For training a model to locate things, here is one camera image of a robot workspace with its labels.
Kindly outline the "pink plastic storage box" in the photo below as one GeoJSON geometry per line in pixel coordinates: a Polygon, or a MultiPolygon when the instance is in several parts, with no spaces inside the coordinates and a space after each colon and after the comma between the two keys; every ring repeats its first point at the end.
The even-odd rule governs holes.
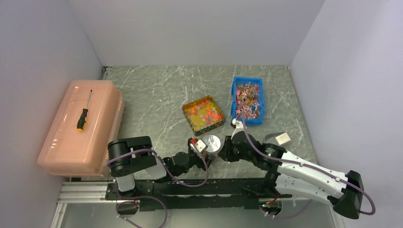
{"type": "Polygon", "coordinates": [[[74,80],[65,93],[38,157],[51,175],[106,177],[107,144],[117,139],[124,111],[122,92],[109,80],[74,80]],[[86,127],[77,122],[88,105],[86,127]]]}

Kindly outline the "metal scoop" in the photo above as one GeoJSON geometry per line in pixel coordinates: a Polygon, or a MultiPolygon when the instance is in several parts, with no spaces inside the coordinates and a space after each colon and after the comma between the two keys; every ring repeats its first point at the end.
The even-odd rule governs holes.
{"type": "Polygon", "coordinates": [[[284,146],[291,142],[287,132],[271,133],[265,136],[264,143],[271,143],[277,146],[284,146]]]}

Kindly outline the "blue bin of lollipops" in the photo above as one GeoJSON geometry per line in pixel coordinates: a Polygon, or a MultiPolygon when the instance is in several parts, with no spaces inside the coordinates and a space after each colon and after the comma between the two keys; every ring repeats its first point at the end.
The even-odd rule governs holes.
{"type": "Polygon", "coordinates": [[[264,86],[261,78],[235,76],[231,86],[231,116],[244,116],[247,125],[261,125],[265,113],[264,86]]]}

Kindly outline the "candy tin with gummies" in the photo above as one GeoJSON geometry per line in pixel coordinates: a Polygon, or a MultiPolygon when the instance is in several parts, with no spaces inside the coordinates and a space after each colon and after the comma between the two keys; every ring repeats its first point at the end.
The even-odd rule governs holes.
{"type": "Polygon", "coordinates": [[[194,136],[200,136],[225,124],[224,114],[210,95],[184,104],[182,113],[194,136]]]}

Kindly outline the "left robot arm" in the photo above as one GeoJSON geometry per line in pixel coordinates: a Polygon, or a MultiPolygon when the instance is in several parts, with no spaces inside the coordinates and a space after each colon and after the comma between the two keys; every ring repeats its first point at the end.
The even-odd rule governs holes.
{"type": "Polygon", "coordinates": [[[208,151],[205,141],[197,138],[188,139],[188,151],[178,152],[172,157],[161,158],[153,149],[149,136],[133,137],[111,141],[107,145],[109,161],[107,166],[117,184],[118,194],[129,200],[136,195],[134,174],[146,171],[154,182],[175,181],[185,187],[200,187],[207,182],[209,165],[215,158],[208,151]],[[198,184],[187,184],[178,176],[187,173],[196,166],[205,171],[205,178],[198,184]]]}

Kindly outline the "yellow black screwdriver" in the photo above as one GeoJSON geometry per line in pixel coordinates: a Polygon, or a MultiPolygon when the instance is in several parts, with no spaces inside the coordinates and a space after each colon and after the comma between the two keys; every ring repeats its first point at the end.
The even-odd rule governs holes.
{"type": "Polygon", "coordinates": [[[92,95],[93,90],[90,90],[88,98],[87,98],[87,102],[85,107],[82,110],[81,116],[77,122],[77,130],[82,132],[84,131],[85,127],[86,127],[86,120],[87,120],[87,114],[88,114],[88,105],[91,99],[91,95],[92,95]]]}

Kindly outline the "clear round lid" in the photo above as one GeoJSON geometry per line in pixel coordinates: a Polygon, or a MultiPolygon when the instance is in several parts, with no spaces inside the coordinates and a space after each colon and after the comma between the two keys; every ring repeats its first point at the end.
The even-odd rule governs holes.
{"type": "Polygon", "coordinates": [[[202,141],[206,144],[205,151],[208,153],[217,153],[221,149],[221,141],[216,135],[206,135],[202,141]]]}

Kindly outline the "clear plastic cup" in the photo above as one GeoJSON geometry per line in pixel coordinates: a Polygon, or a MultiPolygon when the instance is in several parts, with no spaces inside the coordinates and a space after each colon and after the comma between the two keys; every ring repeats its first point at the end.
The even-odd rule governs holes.
{"type": "Polygon", "coordinates": [[[205,153],[205,158],[210,159],[210,160],[214,160],[214,159],[218,158],[218,152],[206,152],[205,153]]]}

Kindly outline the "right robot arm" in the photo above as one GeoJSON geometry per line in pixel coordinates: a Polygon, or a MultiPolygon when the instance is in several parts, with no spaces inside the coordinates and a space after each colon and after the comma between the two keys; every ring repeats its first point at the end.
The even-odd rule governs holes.
{"type": "Polygon", "coordinates": [[[358,219],[362,214],[363,182],[356,171],[333,171],[308,162],[273,143],[260,143],[238,132],[226,136],[218,156],[226,162],[245,160],[266,171],[262,192],[267,197],[289,194],[321,202],[339,215],[358,219]]]}

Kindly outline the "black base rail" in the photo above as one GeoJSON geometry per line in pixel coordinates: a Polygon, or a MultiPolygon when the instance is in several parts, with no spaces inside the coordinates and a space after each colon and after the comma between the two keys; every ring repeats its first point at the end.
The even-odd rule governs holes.
{"type": "Polygon", "coordinates": [[[289,194],[264,190],[262,178],[210,179],[201,187],[190,188],[174,181],[156,183],[137,180],[135,190],[118,194],[111,179],[91,180],[72,178],[62,184],[58,203],[111,203],[118,212],[134,215],[160,209],[258,209],[270,201],[279,203],[289,194]]]}

